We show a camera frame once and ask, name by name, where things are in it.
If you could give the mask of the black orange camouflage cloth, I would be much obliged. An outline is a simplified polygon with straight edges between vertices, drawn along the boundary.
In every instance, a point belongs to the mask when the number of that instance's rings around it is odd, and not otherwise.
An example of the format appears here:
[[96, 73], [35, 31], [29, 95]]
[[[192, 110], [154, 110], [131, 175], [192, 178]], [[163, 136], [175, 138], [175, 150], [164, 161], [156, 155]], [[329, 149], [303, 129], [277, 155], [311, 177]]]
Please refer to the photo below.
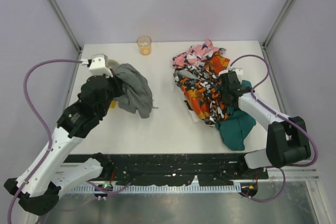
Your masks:
[[196, 116], [209, 126], [229, 118], [228, 105], [222, 101], [219, 76], [208, 67], [184, 65], [175, 69], [175, 84]]

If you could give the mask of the teal cloth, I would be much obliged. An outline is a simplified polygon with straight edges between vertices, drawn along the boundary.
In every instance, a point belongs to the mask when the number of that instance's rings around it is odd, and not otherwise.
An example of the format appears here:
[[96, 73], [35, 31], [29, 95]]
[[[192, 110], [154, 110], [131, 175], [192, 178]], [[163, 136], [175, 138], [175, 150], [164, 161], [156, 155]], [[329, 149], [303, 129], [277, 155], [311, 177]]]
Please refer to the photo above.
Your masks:
[[224, 104], [221, 98], [215, 108], [215, 127], [223, 144], [232, 151], [244, 151], [244, 140], [256, 125], [256, 120], [246, 112]]

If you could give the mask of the grey cloth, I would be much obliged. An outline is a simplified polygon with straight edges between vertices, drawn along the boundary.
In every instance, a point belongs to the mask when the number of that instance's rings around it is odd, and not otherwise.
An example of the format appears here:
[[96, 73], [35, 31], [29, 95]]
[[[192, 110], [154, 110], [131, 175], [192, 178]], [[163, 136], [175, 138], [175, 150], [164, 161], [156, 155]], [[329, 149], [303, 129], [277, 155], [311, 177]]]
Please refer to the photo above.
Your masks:
[[147, 79], [128, 63], [113, 66], [112, 70], [121, 80], [123, 95], [115, 98], [119, 108], [132, 114], [138, 111], [142, 119], [149, 118], [154, 105]]

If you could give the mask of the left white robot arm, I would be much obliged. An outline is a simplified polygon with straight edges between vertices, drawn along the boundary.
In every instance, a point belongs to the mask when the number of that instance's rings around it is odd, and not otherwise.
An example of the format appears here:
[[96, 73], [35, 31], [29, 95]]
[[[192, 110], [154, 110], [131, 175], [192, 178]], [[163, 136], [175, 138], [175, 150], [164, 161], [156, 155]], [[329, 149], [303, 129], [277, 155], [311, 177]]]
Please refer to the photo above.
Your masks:
[[70, 172], [56, 175], [56, 171], [107, 115], [112, 100], [123, 94], [122, 81], [116, 76], [91, 76], [81, 86], [78, 100], [57, 121], [51, 143], [21, 176], [9, 178], [4, 184], [26, 212], [43, 216], [72, 188], [112, 174], [111, 159], [102, 153], [93, 154]]

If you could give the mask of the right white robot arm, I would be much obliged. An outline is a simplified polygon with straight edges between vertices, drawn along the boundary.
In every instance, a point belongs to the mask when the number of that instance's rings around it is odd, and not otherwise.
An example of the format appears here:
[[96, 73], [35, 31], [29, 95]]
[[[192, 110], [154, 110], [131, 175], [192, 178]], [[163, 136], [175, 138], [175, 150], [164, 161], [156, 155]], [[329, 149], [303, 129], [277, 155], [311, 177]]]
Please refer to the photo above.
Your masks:
[[277, 112], [259, 99], [252, 88], [242, 86], [236, 71], [224, 70], [219, 78], [224, 103], [255, 119], [266, 131], [266, 147], [244, 156], [249, 169], [293, 165], [311, 157], [304, 120]]

